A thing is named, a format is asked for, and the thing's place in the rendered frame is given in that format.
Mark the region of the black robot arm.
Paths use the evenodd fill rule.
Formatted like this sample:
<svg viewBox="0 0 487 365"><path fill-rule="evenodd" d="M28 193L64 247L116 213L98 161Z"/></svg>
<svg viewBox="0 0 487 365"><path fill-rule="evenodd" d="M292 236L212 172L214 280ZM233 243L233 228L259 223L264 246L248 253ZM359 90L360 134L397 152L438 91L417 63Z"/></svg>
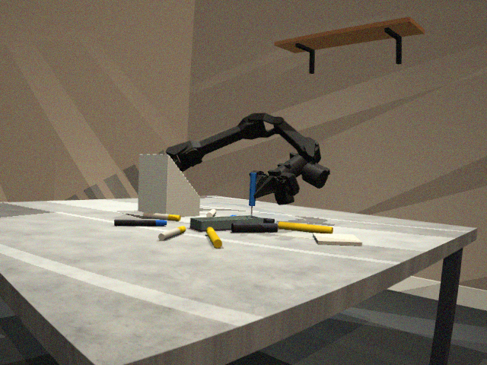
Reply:
<svg viewBox="0 0 487 365"><path fill-rule="evenodd" d="M266 130L264 122L274 125L274 128ZM290 153L290 160L286 161L294 165L298 176L302 174L302 179L315 186L322 188L330 175L330 169L324 167L320 162L320 146L312 138L305 138L294 130L282 117L274 117L267 113L253 113L242 121L223 132L203 139L201 141L186 141L176 144L166 150L180 171L193 167L202 162L205 154L222 148L226 145L245 139L268 138L274 134L280 134L299 154ZM298 177L297 176L297 177ZM290 190L286 186L282 195L275 194L278 205L286 205L294 202L294 196L289 195Z"/></svg>

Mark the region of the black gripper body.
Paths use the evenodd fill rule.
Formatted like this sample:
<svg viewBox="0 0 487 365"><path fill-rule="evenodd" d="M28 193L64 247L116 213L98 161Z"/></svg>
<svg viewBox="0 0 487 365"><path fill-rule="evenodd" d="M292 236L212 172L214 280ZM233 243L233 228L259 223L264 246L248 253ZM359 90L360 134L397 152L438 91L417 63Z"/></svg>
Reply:
<svg viewBox="0 0 487 365"><path fill-rule="evenodd" d="M295 169L294 165L289 162L279 163L276 169L268 171L269 176L260 170L254 170L251 173L256 173L256 175L263 175L265 181L269 176L275 176L279 182L282 191L287 190L286 186L288 186L290 189L288 191L289 195L297 195L299 193L300 186L298 185L298 181L296 179L298 176L298 172Z"/></svg>

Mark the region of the blue stylus with grey tip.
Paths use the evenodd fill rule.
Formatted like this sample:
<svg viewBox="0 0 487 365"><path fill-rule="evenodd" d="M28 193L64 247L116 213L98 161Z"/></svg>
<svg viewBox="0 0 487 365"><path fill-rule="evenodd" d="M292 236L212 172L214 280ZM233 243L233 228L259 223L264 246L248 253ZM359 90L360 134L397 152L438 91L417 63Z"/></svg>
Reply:
<svg viewBox="0 0 487 365"><path fill-rule="evenodd" d="M256 173L250 174L250 198L249 198L249 206L251 206L251 216L253 214L253 206L255 206L256 199L254 198L254 194L256 193Z"/></svg>

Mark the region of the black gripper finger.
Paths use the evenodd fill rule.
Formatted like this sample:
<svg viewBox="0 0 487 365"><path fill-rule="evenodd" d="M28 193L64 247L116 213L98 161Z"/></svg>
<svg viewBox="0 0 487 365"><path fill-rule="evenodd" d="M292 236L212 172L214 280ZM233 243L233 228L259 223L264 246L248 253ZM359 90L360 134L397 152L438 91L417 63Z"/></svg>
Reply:
<svg viewBox="0 0 487 365"><path fill-rule="evenodd" d="M265 182L263 175L256 176L256 191L260 188L260 186Z"/></svg>
<svg viewBox="0 0 487 365"><path fill-rule="evenodd" d="M254 198L259 198L268 194L282 195L282 190L279 182L275 176L269 176L267 180L260 186L260 188L254 194Z"/></svg>

